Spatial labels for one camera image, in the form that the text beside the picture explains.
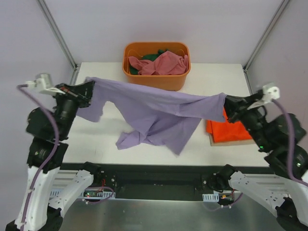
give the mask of orange bin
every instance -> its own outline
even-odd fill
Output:
[[[141,76],[131,75],[129,71],[128,57],[134,56],[141,59],[146,54],[155,54],[158,50],[166,50],[184,57],[188,55],[188,70],[182,75],[168,76]],[[125,47],[123,58],[123,71],[128,78],[129,83],[145,85],[164,90],[180,90],[184,83],[187,74],[191,70],[191,61],[189,57],[188,47],[181,42],[133,42]]]

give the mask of purple cloth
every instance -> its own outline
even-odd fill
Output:
[[[117,82],[96,77],[91,106],[80,108],[77,115],[98,122],[106,101],[111,101],[125,121],[135,130],[122,133],[118,149],[140,143],[165,145],[175,154],[185,147],[201,119],[224,122],[224,93],[197,96],[161,90],[143,85]]]

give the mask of red cloth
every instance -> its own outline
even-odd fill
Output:
[[[188,69],[188,56],[176,55],[170,51],[161,54],[154,62],[128,57],[129,63],[139,72],[138,75],[181,75]]]
[[[227,114],[223,110],[223,116],[227,120]],[[252,139],[244,125],[238,121],[234,124],[228,121],[224,123],[208,120],[206,131],[213,135],[214,142],[244,141]]]

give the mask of white wall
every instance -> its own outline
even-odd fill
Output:
[[[294,0],[248,70],[254,90],[267,81],[281,89],[280,102],[308,130],[308,1]],[[274,107],[270,117],[278,115]],[[308,137],[301,145],[308,150]]]
[[[16,218],[26,189],[32,141],[25,132],[26,119],[36,107],[16,85],[40,72],[49,72],[54,84],[69,82],[73,70],[35,0],[1,0],[0,12],[0,230],[5,230]]]
[[[245,64],[282,0],[46,0],[77,63],[132,41],[182,41],[196,63]]]

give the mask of white table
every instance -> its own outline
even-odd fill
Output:
[[[99,77],[126,81],[121,63],[82,63],[76,84],[85,77]],[[192,64],[181,92],[196,95],[213,95],[224,92],[229,95],[247,96],[248,86],[240,64]],[[179,156],[165,146],[140,144],[118,150],[116,141],[122,131],[132,128],[124,121],[113,103],[107,103],[99,123],[91,123],[76,117],[69,133],[69,148],[64,163],[90,161],[100,164],[136,165],[191,165],[267,167],[255,144],[229,147],[211,147],[205,122],[201,121]]]

